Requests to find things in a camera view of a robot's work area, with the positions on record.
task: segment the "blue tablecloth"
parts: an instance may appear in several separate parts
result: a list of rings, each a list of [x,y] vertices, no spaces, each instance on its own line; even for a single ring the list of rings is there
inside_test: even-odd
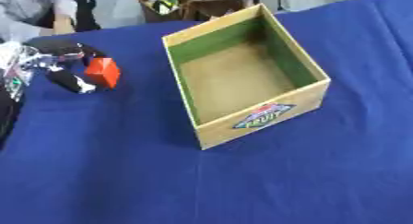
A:
[[[74,35],[117,60],[119,87],[36,77],[0,154],[0,223],[413,223],[412,4],[280,15],[333,79],[323,107],[207,151],[160,40],[194,23]]]

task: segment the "red cube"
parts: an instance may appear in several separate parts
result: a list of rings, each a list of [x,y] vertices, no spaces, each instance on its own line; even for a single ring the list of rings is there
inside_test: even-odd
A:
[[[97,57],[90,61],[85,75],[95,84],[106,88],[115,88],[121,71],[112,58]]]

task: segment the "box label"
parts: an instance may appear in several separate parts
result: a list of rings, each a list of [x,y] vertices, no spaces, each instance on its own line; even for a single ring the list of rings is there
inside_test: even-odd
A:
[[[244,120],[235,124],[233,129],[263,127],[276,120],[284,112],[294,108],[293,104],[268,103],[254,110]]]

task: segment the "cardboard box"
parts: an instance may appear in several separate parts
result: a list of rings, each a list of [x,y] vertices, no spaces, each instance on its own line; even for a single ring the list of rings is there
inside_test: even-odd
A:
[[[202,149],[318,108],[330,83],[264,5],[163,43]]]

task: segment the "person's arm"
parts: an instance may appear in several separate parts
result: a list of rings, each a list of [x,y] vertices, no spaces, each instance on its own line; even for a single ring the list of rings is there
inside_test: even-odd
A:
[[[0,37],[3,41],[28,41],[39,36],[53,35],[52,29],[44,29],[16,21],[9,17],[3,6],[0,6]]]
[[[75,32],[72,23],[76,23],[77,3],[75,0],[52,0],[54,8],[55,34]]]

